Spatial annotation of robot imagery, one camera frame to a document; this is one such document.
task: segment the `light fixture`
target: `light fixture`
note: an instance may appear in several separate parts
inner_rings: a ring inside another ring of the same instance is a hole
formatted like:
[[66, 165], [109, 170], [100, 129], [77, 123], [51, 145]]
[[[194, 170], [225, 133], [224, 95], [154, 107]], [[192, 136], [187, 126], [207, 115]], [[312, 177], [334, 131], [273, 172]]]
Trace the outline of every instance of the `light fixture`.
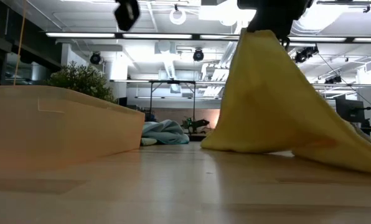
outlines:
[[123, 34], [129, 39], [191, 39], [191, 34]]
[[61, 0], [61, 1], [74, 1], [74, 2], [89, 2], [89, 3], [115, 3], [114, 0]]
[[290, 47], [315, 47], [316, 44], [313, 43], [299, 43], [299, 42], [290, 42]]
[[[187, 16], [186, 16], [186, 12], [184, 9], [178, 9], [177, 8], [177, 4], [174, 5], [174, 9], [171, 11], [171, 13], [169, 14], [169, 20], [175, 24], [175, 25], [181, 25], [183, 24], [186, 19], [187, 19]], [[174, 13], [176, 12], [180, 12], [181, 13], [181, 16], [179, 18], [174, 18]]]
[[371, 42], [371, 38], [369, 38], [369, 37], [364, 37], [364, 38], [359, 37], [359, 38], [354, 39], [354, 42]]
[[149, 83], [148, 80], [110, 80], [111, 82], [125, 82], [125, 83]]
[[[150, 96], [135, 96], [136, 99], [151, 99]], [[175, 97], [175, 96], [153, 96], [152, 99], [165, 100], [193, 100], [193, 97]], [[219, 97], [195, 97], [196, 100], [221, 100]]]
[[306, 42], [343, 42], [346, 37], [289, 37], [290, 41]]
[[333, 99], [335, 97], [348, 95], [348, 94], [351, 94], [351, 93], [355, 93], [355, 91], [348, 91], [347, 93], [341, 93], [341, 94], [338, 94], [338, 95], [330, 96], [330, 97], [327, 97], [327, 99]]
[[168, 97], [168, 96], [163, 96], [163, 97], [161, 97], [162, 99], [170, 99], [170, 100], [177, 100], [177, 99], [191, 99], [191, 98], [188, 98], [188, 97], [173, 97], [173, 96], [170, 96], [170, 97]]
[[195, 62], [202, 61], [204, 59], [204, 53], [202, 52], [202, 49], [196, 49], [192, 58]]
[[225, 82], [213, 82], [213, 81], [196, 81], [195, 84], [222, 84], [224, 85]]
[[104, 58], [101, 56], [101, 52], [93, 52], [90, 57], [90, 63], [94, 65], [101, 65], [104, 62]]
[[48, 32], [48, 37], [56, 38], [114, 38], [112, 33], [69, 33], [69, 32]]
[[239, 35], [201, 35], [203, 40], [239, 40]]
[[318, 47], [305, 47], [302, 50], [296, 52], [293, 60], [295, 61], [295, 63], [303, 63], [307, 59], [318, 53]]

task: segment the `green plant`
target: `green plant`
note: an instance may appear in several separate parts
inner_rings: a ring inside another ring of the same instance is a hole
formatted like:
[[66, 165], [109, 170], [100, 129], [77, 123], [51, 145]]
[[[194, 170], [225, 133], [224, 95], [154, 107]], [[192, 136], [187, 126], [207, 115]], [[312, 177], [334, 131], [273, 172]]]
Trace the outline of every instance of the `green plant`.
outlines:
[[47, 84], [114, 102], [112, 89], [105, 87], [105, 77], [90, 65], [77, 66], [76, 62], [72, 61], [69, 65], [63, 66], [59, 72], [53, 73]]

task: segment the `black object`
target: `black object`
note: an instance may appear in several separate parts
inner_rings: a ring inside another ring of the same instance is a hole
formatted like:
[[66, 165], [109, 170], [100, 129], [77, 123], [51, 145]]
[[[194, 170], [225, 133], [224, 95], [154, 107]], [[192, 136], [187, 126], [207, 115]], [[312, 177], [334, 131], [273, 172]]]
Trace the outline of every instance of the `black object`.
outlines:
[[137, 0], [115, 0], [120, 5], [114, 11], [116, 22], [120, 30], [129, 31], [140, 16]]
[[336, 112], [348, 122], [364, 123], [364, 102], [358, 100], [335, 99]]
[[318, 54], [318, 47], [305, 47], [302, 50], [296, 52], [296, 56], [294, 58], [294, 61], [296, 63], [303, 63], [307, 59], [311, 58], [313, 55]]
[[94, 65], [101, 65], [104, 62], [104, 59], [100, 54], [100, 52], [94, 52], [90, 57], [90, 63]]
[[325, 79], [325, 84], [334, 84], [334, 83], [341, 83], [341, 82], [342, 82], [342, 77], [340, 77], [340, 75], [336, 75], [333, 78]]
[[188, 130], [189, 135], [197, 134], [197, 128], [208, 125], [210, 122], [205, 119], [200, 119], [198, 121], [193, 121], [192, 118], [187, 118], [182, 121], [182, 127]]
[[271, 30], [278, 39], [285, 39], [293, 21], [303, 15], [312, 0], [238, 0], [237, 4], [240, 9], [256, 9], [248, 32]]
[[204, 53], [202, 52], [202, 49], [196, 49], [192, 58], [196, 62], [202, 61], [204, 59]]
[[128, 106], [128, 98], [127, 97], [118, 98], [118, 104], [120, 106]]
[[23, 55], [21, 55], [21, 57], [19, 58], [19, 60], [22, 62], [22, 63], [27, 63], [27, 64], [31, 64], [33, 62], [33, 60], [29, 57], [24, 57]]
[[371, 6], [367, 5], [367, 8], [363, 10], [363, 13], [368, 13], [369, 11], [371, 11]]

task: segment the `yellow cloth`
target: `yellow cloth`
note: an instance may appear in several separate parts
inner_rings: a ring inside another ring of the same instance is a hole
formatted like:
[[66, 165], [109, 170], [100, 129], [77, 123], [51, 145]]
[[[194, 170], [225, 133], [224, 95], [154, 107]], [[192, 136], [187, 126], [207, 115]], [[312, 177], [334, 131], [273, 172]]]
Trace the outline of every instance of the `yellow cloth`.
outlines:
[[206, 149], [296, 156], [371, 172], [371, 143], [314, 90], [274, 33], [243, 33]]

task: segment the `office equipment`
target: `office equipment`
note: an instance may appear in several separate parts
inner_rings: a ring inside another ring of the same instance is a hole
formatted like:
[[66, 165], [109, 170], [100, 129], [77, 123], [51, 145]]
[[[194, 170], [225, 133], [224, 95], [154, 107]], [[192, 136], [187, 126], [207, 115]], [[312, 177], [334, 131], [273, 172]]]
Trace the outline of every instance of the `office equipment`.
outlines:
[[348, 122], [364, 123], [364, 103], [357, 100], [335, 99], [336, 112]]

